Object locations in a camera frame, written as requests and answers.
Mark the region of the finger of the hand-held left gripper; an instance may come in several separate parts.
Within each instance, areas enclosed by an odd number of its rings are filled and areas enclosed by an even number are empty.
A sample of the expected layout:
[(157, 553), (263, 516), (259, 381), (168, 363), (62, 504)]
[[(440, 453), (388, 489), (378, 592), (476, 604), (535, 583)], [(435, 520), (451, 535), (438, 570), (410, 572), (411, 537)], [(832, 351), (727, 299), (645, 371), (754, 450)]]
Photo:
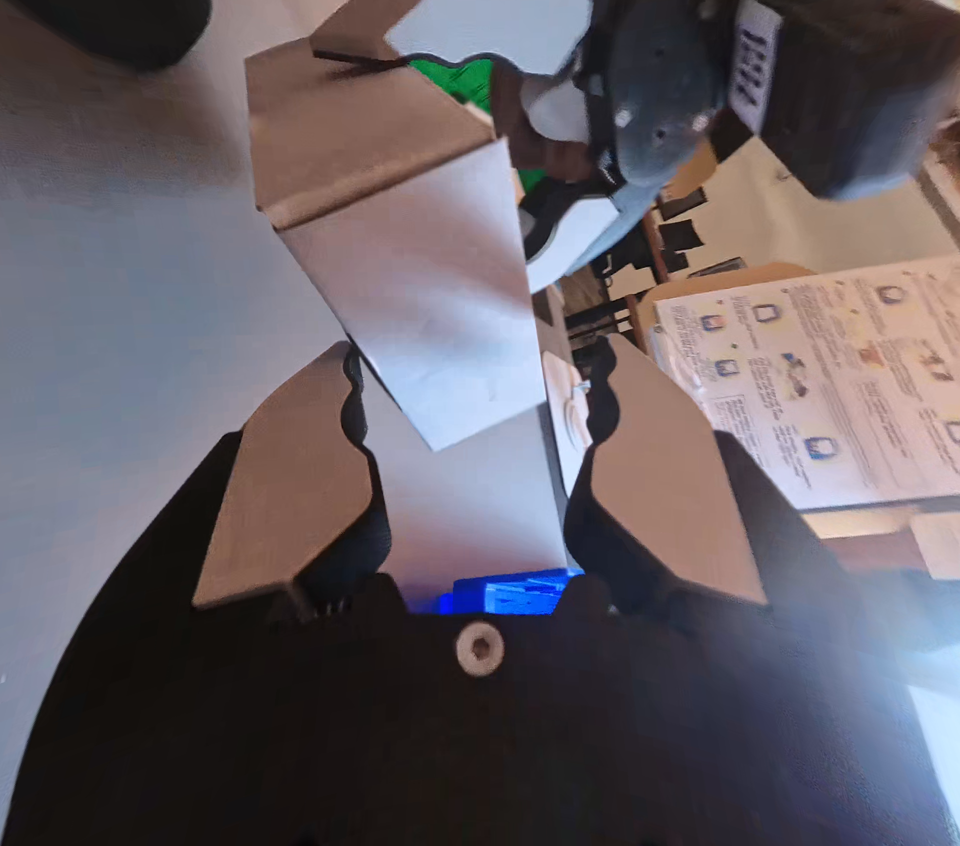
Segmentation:
[(583, 185), (537, 185), (529, 191), (519, 204), (519, 221), (531, 295), (585, 264), (582, 256), (618, 216), (610, 196)]
[(534, 131), (559, 143), (591, 137), (587, 101), (574, 84), (594, 0), (420, 0), (385, 34), (404, 59), (451, 67), (498, 60), (520, 75), (520, 103)]

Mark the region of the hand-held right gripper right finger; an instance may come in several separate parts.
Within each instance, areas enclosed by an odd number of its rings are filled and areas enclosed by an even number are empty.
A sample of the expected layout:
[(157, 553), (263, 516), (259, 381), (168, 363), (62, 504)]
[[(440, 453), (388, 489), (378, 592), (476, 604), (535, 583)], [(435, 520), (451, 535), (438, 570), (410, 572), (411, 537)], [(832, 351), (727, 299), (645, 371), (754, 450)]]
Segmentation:
[(584, 456), (563, 522), (575, 562), (615, 607), (705, 594), (767, 604), (714, 431), (620, 335), (594, 346)]

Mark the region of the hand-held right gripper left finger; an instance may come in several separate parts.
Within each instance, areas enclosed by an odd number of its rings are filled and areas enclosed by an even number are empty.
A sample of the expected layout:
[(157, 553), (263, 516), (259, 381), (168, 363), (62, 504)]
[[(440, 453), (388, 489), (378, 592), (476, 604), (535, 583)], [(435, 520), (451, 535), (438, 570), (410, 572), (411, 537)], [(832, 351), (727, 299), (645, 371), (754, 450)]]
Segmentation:
[(194, 591), (208, 610), (279, 595), (343, 610), (385, 563), (392, 534), (366, 444), (361, 357), (335, 343), (245, 423)]

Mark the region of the green plastic bin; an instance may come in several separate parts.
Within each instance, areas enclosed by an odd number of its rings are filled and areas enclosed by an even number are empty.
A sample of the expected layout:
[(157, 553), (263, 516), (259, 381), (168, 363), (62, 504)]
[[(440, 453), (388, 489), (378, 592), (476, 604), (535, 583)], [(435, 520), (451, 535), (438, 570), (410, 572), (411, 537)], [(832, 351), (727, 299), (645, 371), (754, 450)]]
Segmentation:
[[(447, 67), (431, 60), (414, 60), (412, 68), (461, 105), (475, 108), (481, 111), (487, 120), (493, 120), (491, 83), (494, 67), (491, 60), (473, 60), (455, 67)], [(545, 179), (543, 170), (514, 169), (513, 172), (519, 189), (522, 190), (519, 193), (521, 198)]]

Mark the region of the white cardboard box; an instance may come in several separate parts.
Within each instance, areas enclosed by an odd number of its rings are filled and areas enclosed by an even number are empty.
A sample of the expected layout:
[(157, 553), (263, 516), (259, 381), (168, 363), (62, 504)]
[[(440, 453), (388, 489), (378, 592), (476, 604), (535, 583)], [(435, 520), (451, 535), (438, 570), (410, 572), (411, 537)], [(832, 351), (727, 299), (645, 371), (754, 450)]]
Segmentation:
[(397, 58), (420, 0), (350, 0), (246, 59), (254, 200), (433, 451), (546, 400), (513, 169), (493, 124)]

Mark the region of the white moulded tray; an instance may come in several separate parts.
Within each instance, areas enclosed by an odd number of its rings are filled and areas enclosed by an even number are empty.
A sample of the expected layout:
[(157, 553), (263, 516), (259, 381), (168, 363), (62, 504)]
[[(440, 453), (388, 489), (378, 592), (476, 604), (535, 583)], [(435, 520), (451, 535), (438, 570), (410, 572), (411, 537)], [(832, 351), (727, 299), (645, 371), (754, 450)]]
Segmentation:
[(594, 442), (588, 426), (591, 384), (575, 366), (551, 351), (542, 352), (541, 364), (560, 477), (569, 496)]

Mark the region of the printed instruction sheet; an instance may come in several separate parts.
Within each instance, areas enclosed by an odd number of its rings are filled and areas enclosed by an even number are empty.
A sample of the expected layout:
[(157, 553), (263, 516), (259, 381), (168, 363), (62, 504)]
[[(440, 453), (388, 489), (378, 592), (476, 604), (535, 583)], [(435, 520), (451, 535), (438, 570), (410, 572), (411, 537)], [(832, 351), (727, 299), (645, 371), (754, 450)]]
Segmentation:
[(682, 286), (651, 357), (799, 511), (958, 497), (957, 253)]

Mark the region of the blue plastic bin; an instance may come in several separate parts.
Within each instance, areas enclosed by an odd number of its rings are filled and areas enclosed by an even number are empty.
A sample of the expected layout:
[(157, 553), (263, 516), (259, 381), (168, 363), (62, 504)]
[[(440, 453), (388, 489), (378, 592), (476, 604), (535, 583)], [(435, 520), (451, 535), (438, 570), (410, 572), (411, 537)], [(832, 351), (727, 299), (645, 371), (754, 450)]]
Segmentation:
[(551, 615), (579, 567), (562, 567), (456, 580), (440, 594), (432, 613), (451, 615)]

